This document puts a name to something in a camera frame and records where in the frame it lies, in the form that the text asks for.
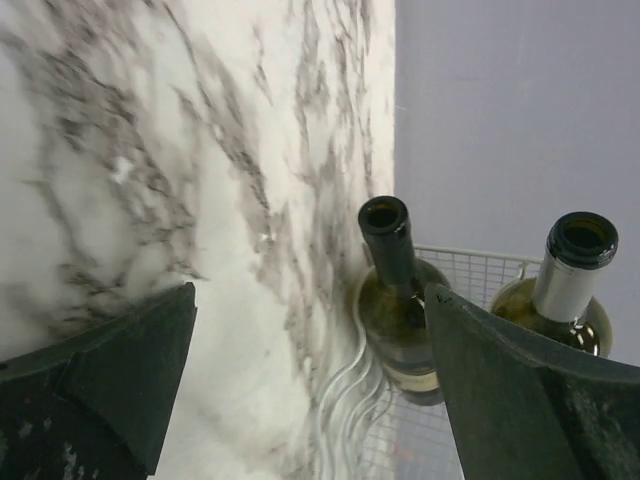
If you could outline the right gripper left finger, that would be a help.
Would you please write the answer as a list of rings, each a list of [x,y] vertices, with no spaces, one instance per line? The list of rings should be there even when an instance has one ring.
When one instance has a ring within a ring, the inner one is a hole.
[[[2,361],[2,478],[153,476],[191,344],[195,294],[185,282]]]

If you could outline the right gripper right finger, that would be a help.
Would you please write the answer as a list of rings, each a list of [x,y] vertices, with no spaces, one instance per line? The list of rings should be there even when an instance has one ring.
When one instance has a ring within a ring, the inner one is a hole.
[[[467,479],[636,479],[639,369],[498,318],[442,285],[425,315]]]

